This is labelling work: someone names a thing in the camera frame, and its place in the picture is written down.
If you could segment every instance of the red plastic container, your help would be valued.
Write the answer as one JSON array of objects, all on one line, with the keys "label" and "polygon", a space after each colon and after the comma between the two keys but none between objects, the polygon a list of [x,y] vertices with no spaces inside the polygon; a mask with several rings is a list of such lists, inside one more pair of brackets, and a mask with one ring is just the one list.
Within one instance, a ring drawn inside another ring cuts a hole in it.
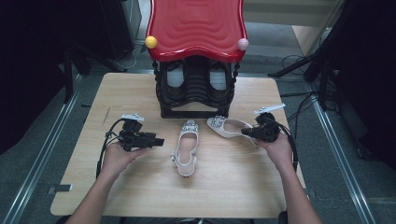
[{"label": "red plastic container", "polygon": [[238,41],[247,39],[243,0],[151,0],[147,36],[157,45],[151,58],[170,62],[202,55],[236,63],[245,51]]}]

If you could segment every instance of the black shoe rack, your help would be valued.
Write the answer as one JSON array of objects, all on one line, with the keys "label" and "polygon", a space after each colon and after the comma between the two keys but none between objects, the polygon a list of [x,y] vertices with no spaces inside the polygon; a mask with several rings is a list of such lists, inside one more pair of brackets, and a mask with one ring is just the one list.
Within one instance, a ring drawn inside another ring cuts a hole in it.
[{"label": "black shoe rack", "polygon": [[[204,56],[194,55],[183,60],[172,62],[153,62],[156,80],[156,94],[164,119],[207,119],[216,115],[228,117],[230,104],[233,101],[234,83],[238,76],[239,63],[232,65],[211,60]],[[179,86],[170,85],[172,72],[182,72]],[[222,88],[212,84],[211,76],[216,73],[222,80]],[[209,106],[210,111],[182,111],[176,109],[192,102]]]}]

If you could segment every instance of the pink ball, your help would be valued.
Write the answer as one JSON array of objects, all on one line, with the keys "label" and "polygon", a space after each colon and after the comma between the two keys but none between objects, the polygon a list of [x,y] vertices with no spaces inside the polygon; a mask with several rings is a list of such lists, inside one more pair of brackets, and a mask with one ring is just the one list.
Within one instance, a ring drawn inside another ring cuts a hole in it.
[{"label": "pink ball", "polygon": [[246,38],[238,40],[238,48],[240,50],[246,50],[248,48],[248,40]]}]

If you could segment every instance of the forearm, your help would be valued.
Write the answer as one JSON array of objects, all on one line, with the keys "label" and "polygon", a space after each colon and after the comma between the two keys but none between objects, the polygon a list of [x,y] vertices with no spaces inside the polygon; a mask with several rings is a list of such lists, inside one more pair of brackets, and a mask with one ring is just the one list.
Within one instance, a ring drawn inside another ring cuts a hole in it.
[{"label": "forearm", "polygon": [[108,194],[116,179],[99,175],[90,191],[66,223],[100,223]]},{"label": "forearm", "polygon": [[306,197],[300,180],[292,166],[286,165],[278,170],[285,192],[289,223],[321,223],[311,202]]}]

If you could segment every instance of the metal rail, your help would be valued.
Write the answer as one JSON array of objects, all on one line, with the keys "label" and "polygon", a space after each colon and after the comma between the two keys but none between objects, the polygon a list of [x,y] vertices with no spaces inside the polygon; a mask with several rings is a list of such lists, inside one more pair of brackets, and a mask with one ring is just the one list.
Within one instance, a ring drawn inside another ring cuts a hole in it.
[{"label": "metal rail", "polygon": [[[310,91],[314,91],[315,87],[312,83],[307,83],[307,87]],[[337,161],[338,167],[340,168],[341,174],[346,182],[346,186],[349,190],[350,196],[353,203],[355,204],[356,210],[361,218],[362,223],[375,224],[375,218],[367,203],[366,197],[364,196],[361,186],[354,175],[344,150],[338,141],[337,135],[332,127],[332,123],[326,112],[324,112],[317,101],[314,102],[315,110],[317,111],[318,118],[323,127],[324,132],[329,140],[332,153],[334,154],[335,160]]]},{"label": "metal rail", "polygon": [[64,124],[66,123],[70,112],[73,109],[79,94],[80,87],[83,83],[83,79],[84,77],[82,75],[77,75],[74,83],[75,91],[69,100],[69,103],[62,107],[61,112],[59,113],[58,118],[55,120],[43,147],[40,149],[35,159],[35,163],[21,184],[18,193],[11,207],[9,208],[5,219],[3,220],[3,223],[13,224],[19,222],[26,204],[29,202],[32,193],[35,190],[38,179],[42,175],[44,168],[50,158],[50,154],[59,138]]}]

